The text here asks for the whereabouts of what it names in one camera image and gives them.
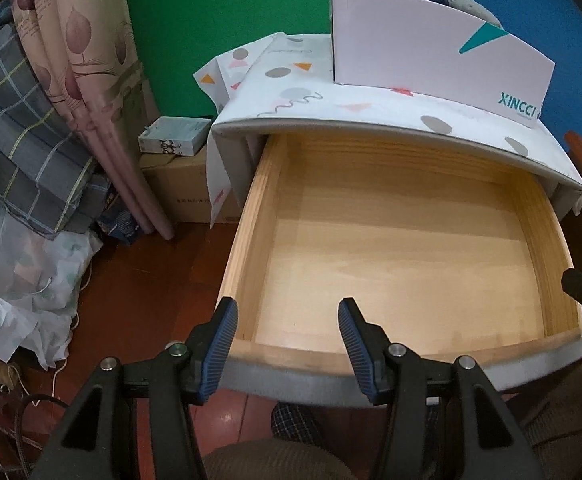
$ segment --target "pink curtain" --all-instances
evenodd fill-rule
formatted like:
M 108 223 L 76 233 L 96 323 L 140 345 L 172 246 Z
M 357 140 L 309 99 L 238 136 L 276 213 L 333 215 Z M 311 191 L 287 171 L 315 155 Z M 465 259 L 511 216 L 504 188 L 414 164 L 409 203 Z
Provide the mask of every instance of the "pink curtain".
M 142 230 L 173 238 L 138 165 L 150 89 L 126 0 L 12 0 L 12 8 L 26 56 L 56 110 L 98 159 Z

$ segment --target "small box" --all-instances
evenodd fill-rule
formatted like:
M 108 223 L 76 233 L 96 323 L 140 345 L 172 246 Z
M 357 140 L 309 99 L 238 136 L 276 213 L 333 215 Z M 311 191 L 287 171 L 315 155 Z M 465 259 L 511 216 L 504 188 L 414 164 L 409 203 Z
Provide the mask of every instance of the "small box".
M 160 117 L 138 137 L 143 153 L 193 156 L 207 141 L 210 119 Z
M 171 220 L 209 223 L 206 146 L 195 156 L 143 155 L 140 168 Z M 240 215 L 241 209 L 230 193 L 215 222 L 237 224 Z

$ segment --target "wooden furniture edge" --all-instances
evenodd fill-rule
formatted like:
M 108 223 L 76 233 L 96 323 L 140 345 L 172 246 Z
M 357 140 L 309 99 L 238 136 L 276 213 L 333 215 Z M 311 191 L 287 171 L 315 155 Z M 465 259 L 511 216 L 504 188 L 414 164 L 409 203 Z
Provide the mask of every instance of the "wooden furniture edge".
M 238 304 L 236 338 L 248 339 L 255 332 L 262 282 L 270 256 L 270 252 L 262 253 L 261 248 L 268 247 L 273 240 L 277 184 L 287 163 L 285 136 L 270 136 L 253 177 L 218 294 L 218 301 L 229 296 Z
M 582 336 L 582 307 L 560 285 L 562 273 L 574 264 L 558 217 L 532 174 L 515 171 L 509 189 L 536 274 L 545 336 L 575 327 Z

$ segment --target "gray plaid fabric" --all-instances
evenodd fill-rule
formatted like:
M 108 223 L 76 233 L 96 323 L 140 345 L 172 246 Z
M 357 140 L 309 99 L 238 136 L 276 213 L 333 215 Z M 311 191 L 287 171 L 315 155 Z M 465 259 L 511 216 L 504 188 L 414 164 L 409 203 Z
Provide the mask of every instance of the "gray plaid fabric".
M 0 27 L 0 202 L 41 235 L 85 232 L 109 179 L 47 99 L 13 23 Z

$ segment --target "open drawer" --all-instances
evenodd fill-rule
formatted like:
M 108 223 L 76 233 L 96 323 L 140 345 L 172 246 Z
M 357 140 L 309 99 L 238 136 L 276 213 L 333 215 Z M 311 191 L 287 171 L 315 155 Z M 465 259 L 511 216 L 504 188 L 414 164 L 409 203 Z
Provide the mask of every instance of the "open drawer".
M 232 357 L 353 374 L 338 330 L 352 296 L 389 338 L 482 365 L 582 336 L 572 266 L 531 174 L 369 134 L 271 135 L 220 297 L 239 306 Z

